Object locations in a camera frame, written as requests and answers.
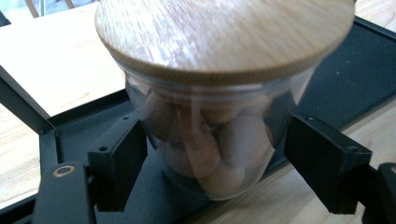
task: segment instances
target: bolt hole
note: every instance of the bolt hole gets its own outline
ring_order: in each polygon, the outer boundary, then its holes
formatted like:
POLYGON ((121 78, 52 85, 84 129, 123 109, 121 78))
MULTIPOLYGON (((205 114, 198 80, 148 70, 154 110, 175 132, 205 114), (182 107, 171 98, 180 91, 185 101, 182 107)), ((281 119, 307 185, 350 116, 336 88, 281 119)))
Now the bolt hole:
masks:
POLYGON ((70 171, 71 171, 70 167, 62 167, 61 169, 58 170, 58 174, 65 174, 70 171))
POLYGON ((64 177, 66 175, 70 175, 71 173, 73 173, 75 169, 76 167, 72 165, 66 165, 56 169, 54 172, 52 172, 52 175, 55 177, 64 177))
POLYGON ((108 147, 99 147, 99 151, 107 151, 108 147))

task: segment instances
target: wooden egg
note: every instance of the wooden egg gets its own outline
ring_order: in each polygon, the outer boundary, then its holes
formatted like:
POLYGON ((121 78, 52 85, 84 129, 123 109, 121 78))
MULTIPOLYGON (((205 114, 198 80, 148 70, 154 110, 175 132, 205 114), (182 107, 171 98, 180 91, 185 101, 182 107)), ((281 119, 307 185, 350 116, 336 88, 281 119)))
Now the wooden egg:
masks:
POLYGON ((211 133, 199 133, 183 144, 168 144, 165 151, 169 165, 191 178, 208 175, 220 160, 218 144, 211 133))
POLYGON ((155 137, 163 141, 176 142, 177 112, 173 104, 156 93, 149 95, 144 105, 142 120, 155 137))
POLYGON ((198 181, 204 191, 208 193, 209 198, 214 194, 216 197, 228 197, 237 193, 244 182, 245 169, 232 167, 224 161, 220 161, 216 169, 198 181))
POLYGON ((272 148, 262 120, 238 116, 217 129, 221 157, 235 167, 250 168, 262 164, 272 148))

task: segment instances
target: black bracket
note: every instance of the black bracket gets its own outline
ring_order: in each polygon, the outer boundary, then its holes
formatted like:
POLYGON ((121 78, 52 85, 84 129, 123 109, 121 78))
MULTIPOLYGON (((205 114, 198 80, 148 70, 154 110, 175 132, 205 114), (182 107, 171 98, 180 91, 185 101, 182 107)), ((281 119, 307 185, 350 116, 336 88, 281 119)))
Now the black bracket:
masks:
POLYGON ((148 155, 136 114, 113 124, 88 151, 89 167, 64 162, 42 176, 34 223, 94 223, 98 211, 123 211, 148 155))
POLYGON ((363 223, 396 223, 396 164, 376 171, 372 151, 323 121, 294 115, 285 156, 334 214, 354 214, 365 207, 363 223))

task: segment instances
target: wooden lid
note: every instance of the wooden lid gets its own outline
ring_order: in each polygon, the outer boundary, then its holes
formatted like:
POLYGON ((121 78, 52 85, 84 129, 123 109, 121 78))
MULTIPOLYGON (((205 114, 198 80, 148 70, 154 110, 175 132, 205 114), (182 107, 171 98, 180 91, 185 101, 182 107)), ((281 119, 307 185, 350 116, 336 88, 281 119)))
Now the wooden lid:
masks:
POLYGON ((352 0, 102 0, 96 30, 121 64, 192 85, 287 77, 345 38, 352 0))

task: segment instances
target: black metal frame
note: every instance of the black metal frame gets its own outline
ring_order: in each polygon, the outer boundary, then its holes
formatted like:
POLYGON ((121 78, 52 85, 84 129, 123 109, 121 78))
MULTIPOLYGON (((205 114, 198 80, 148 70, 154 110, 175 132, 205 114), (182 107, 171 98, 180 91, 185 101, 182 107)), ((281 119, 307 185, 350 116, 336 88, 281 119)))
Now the black metal frame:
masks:
POLYGON ((11 22, 6 18, 3 12, 0 10, 0 27, 10 25, 11 22))
MULTIPOLYGON (((312 78, 304 94, 304 97, 297 108, 297 112, 318 117, 336 129, 342 128, 343 126, 352 122, 355 118, 358 118, 368 111, 375 109, 377 106, 384 104, 386 101, 396 95, 396 78, 395 76, 391 75, 396 74, 396 71, 394 67, 389 66, 390 64, 393 64, 394 59, 396 59, 396 50, 394 50, 396 46, 396 34, 360 18, 356 18, 354 28, 352 30, 353 31, 346 39, 343 46, 318 68, 317 74, 328 75, 314 76, 312 78), (377 63, 373 61, 372 58, 366 60, 367 58, 360 58, 361 55, 354 55, 353 50, 359 51, 361 50, 360 48, 364 47, 363 45, 354 45, 354 41, 359 41, 360 38, 366 38, 364 39, 366 41, 370 40, 370 42, 367 44, 367 48, 369 49, 365 49, 365 54, 367 54, 367 52, 372 52, 376 58, 378 58, 378 55, 376 54, 386 54, 386 57, 384 57, 386 60, 378 62, 377 65, 377 63), (377 38, 377 40, 380 41, 380 44, 383 46, 376 45, 378 44, 378 41, 373 40, 372 38, 377 38), (345 60, 350 60, 355 66, 345 63, 345 60), (337 89, 334 87, 334 89, 330 90, 334 92, 334 95, 324 95, 318 93, 320 92, 320 89, 323 88, 323 86, 333 88, 333 81, 340 79, 340 77, 332 78, 332 76, 336 76, 334 71, 341 71, 341 73, 346 74, 342 78, 344 81, 346 81, 346 83, 348 83, 351 82, 353 77, 347 75, 357 72, 356 69, 359 69, 359 72, 362 72, 362 78, 358 77, 357 79, 362 79, 365 81, 364 83, 359 83, 359 81, 357 81, 356 83, 359 85, 357 84, 351 89, 343 87, 338 87, 337 89), (370 73, 373 73, 373 71, 376 69, 379 69, 381 74, 386 74, 386 76, 381 78, 382 80, 367 81, 365 78, 369 76, 375 76, 370 73), (372 88, 372 95, 361 95, 361 89, 366 90, 367 87, 370 89, 370 87, 373 85, 384 86, 376 86, 376 88, 372 88), (340 102, 337 102, 339 105, 331 104, 330 106, 327 106, 327 112, 323 111, 323 107, 326 108, 327 103, 333 102, 335 96, 337 96, 340 100, 340 102)), ((123 116, 134 111, 126 92, 118 91, 102 99, 79 106, 50 118, 50 116, 45 113, 44 110, 34 101, 34 99, 30 97, 29 94, 25 92, 23 88, 1 66, 0 102, 11 112, 13 112, 18 118, 25 122, 29 127, 31 127, 35 132, 39 133, 41 157, 40 166, 42 172, 57 166, 59 163, 72 160, 78 160, 87 165, 88 158, 86 157, 86 150, 88 150, 90 146, 95 143, 96 139, 102 136, 106 130, 116 123, 119 118, 122 118, 123 116), (86 128, 88 131, 81 131, 81 127, 86 128)), ((273 157, 264 176, 271 174, 288 162, 283 155, 284 144, 285 140, 280 143, 276 154, 273 157)), ((145 186, 147 189, 153 189, 150 187, 150 185, 165 185, 167 194, 167 198, 165 200, 169 201, 176 199, 174 200, 175 204, 172 206, 175 210, 177 210, 177 212, 173 213, 172 211, 167 211, 169 214, 168 216, 164 217, 163 214, 155 215, 155 209, 158 210, 160 207, 154 206, 154 208, 151 208, 148 207, 148 205, 142 205, 143 209, 141 207, 135 208, 140 209, 137 212, 138 215, 136 212, 132 212, 131 214, 127 214, 126 218, 128 216, 137 218, 137 222, 139 222, 139 220, 146 220, 150 222, 148 217, 150 217, 151 220, 173 222, 183 218, 184 216, 188 216, 189 214, 207 206, 210 203, 201 201, 196 202, 196 200, 190 199, 177 190, 172 189, 169 183, 167 183, 166 180, 162 179, 158 175, 161 173, 158 170, 152 171, 155 173, 155 175, 148 173, 146 171, 147 169, 145 168, 145 165, 150 166, 155 162, 155 160, 148 160, 145 162, 142 169, 142 175, 147 176, 148 180, 144 180, 143 178, 137 180, 138 183, 136 183, 136 185, 140 187, 135 193, 132 193, 132 196, 136 197, 137 199, 132 199, 130 203, 141 203, 142 200, 148 200, 148 203, 151 203, 152 205, 153 202, 156 202, 155 200, 157 200, 157 198, 152 199, 150 196, 147 196, 142 197, 145 199, 140 199, 139 197, 141 192, 144 192, 142 189, 144 187, 141 186, 145 186)), ((24 222, 26 220, 30 220, 33 213, 34 204, 35 196, 32 196, 26 200, 15 203, 10 207, 1 210, 0 218, 2 218, 2 220, 5 222, 24 222)), ((117 218, 119 217, 99 214, 99 220, 102 221, 114 221, 117 218)))
POLYGON ((355 214, 361 202, 363 223, 396 223, 396 163, 377 171, 369 164, 372 151, 322 120, 298 114, 289 126, 285 156, 329 212, 355 214))

